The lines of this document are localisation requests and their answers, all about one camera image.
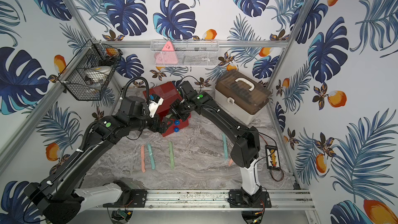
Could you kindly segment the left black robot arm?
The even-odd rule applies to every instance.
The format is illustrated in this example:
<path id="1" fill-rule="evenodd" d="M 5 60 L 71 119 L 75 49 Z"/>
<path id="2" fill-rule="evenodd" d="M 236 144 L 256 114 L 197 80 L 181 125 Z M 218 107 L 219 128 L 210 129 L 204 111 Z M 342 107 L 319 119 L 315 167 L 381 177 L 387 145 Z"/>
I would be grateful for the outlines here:
<path id="1" fill-rule="evenodd" d="M 121 196 L 129 191 L 122 183 L 91 189 L 79 189 L 78 184 L 98 159 L 131 131 L 164 133 L 169 128 L 166 119 L 161 120 L 156 114 L 163 98 L 157 94 L 147 94 L 146 99 L 126 96 L 134 81 L 125 85 L 115 115 L 89 124 L 81 145 L 69 159 L 41 183 L 30 183 L 24 189 L 31 203 L 51 223 L 67 224 L 87 209 L 121 201 Z"/>

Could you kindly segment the green fruit knife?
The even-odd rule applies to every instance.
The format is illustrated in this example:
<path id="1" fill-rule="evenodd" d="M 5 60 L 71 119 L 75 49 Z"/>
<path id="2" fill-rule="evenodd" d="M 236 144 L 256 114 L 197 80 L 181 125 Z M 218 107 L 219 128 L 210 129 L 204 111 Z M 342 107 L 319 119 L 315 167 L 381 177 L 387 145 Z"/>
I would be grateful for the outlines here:
<path id="1" fill-rule="evenodd" d="M 174 157 L 174 149 L 173 149 L 173 143 L 171 141 L 168 142 L 169 144 L 169 152 L 170 152 L 170 166 L 171 169 L 175 169 L 175 157 Z"/>

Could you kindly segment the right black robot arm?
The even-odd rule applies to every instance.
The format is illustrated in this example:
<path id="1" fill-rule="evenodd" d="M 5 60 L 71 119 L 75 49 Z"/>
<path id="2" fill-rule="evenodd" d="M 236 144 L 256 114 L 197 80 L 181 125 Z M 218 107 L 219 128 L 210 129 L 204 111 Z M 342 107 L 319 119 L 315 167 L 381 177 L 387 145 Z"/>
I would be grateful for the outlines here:
<path id="1" fill-rule="evenodd" d="M 185 121 L 191 112 L 205 117 L 233 143 L 230 157 L 240 167 L 242 177 L 242 205 L 254 206 L 262 194 L 258 184 L 257 161 L 260 151 L 258 129 L 247 127 L 224 111 L 207 92 L 198 92 L 188 81 L 177 88 L 182 100 L 176 100 L 170 106 L 170 112 L 176 119 Z"/>

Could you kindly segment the red three-drawer cabinet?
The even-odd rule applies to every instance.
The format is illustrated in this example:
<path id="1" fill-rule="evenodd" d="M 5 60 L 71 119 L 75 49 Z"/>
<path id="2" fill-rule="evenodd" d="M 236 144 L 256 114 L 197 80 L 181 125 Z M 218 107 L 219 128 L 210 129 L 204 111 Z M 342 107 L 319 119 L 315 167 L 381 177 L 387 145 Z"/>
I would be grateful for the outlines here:
<path id="1" fill-rule="evenodd" d="M 161 98 L 164 99 L 162 105 L 158 108 L 157 114 L 163 119 L 164 117 L 170 114 L 170 105 L 174 103 L 176 100 L 182 100 L 179 92 L 172 82 L 167 82 L 156 86 L 149 90 L 149 94 L 157 94 Z M 169 127 L 169 129 L 162 134 L 163 137 L 169 136 L 173 133 L 179 132 L 180 130 L 189 126 L 189 120 L 173 120 L 173 124 Z"/>

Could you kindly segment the teal fruit knife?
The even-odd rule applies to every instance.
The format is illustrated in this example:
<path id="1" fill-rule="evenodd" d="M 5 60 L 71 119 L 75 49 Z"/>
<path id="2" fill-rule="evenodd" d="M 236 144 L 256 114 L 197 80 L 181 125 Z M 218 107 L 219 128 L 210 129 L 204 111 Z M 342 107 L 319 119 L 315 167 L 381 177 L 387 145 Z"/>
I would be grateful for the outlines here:
<path id="1" fill-rule="evenodd" d="M 222 134 L 222 140 L 223 140 L 224 159 L 228 160 L 229 154 L 228 154 L 227 136 L 224 133 Z"/>
<path id="2" fill-rule="evenodd" d="M 147 148 L 148 148 L 148 154 L 149 154 L 150 163 L 151 163 L 151 169 L 155 170 L 155 160 L 154 160 L 154 156 L 153 156 L 152 146 L 150 143 L 147 144 Z"/>

